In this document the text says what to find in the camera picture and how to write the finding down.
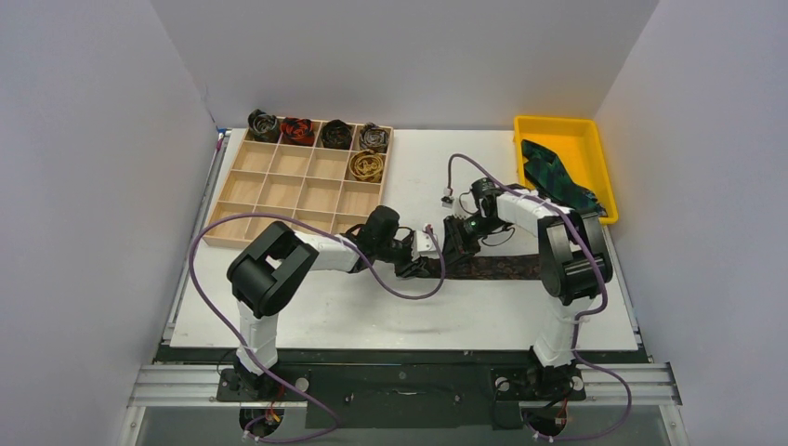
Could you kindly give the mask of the dark orange paisley tie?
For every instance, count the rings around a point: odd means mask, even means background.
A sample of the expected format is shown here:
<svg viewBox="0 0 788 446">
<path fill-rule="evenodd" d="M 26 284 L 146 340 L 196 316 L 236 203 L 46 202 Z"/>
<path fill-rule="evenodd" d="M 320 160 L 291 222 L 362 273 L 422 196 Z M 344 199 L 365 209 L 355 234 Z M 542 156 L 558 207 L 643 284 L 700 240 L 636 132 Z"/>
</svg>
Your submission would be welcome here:
<svg viewBox="0 0 788 446">
<path fill-rule="evenodd" d="M 446 264 L 447 280 L 539 281 L 538 255 L 468 256 Z"/>
</svg>

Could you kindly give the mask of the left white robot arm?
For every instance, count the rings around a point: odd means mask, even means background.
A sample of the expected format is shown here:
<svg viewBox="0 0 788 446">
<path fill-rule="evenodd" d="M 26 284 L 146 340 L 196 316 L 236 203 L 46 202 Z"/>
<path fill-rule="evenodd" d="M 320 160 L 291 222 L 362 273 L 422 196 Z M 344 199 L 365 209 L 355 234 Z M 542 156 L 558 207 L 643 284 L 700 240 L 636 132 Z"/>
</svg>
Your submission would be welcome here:
<svg viewBox="0 0 788 446">
<path fill-rule="evenodd" d="M 379 205 L 365 222 L 329 235 L 293 230 L 275 220 L 231 262 L 227 278 L 238 302 L 240 332 L 246 343 L 236 351 L 233 370 L 253 399 L 264 400 L 280 387 L 271 369 L 278 361 L 278 314 L 309 272 L 353 274 L 380 261 L 392 265 L 400 278 L 440 276 L 437 258 L 415 256 L 415 230 L 398 238 L 399 218 L 393 209 Z"/>
</svg>

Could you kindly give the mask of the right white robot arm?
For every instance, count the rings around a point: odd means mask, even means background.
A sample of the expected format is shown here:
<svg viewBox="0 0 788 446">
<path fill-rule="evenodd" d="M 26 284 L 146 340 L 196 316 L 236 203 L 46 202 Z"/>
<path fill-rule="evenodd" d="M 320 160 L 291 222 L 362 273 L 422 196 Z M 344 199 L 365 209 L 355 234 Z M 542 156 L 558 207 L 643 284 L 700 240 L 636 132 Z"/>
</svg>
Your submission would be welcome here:
<svg viewBox="0 0 788 446">
<path fill-rule="evenodd" d="M 498 230 L 517 228 L 536 238 L 539 277 L 552 300 L 529 350 L 524 384 L 540 400 L 566 395 L 573 390 L 581 320 L 596 297 L 606 296 L 612 275 L 598 214 L 560 206 L 520 185 L 501 187 L 486 177 L 475 181 L 471 192 L 476 211 L 443 220 L 446 265 L 467 264 L 482 239 Z"/>
</svg>

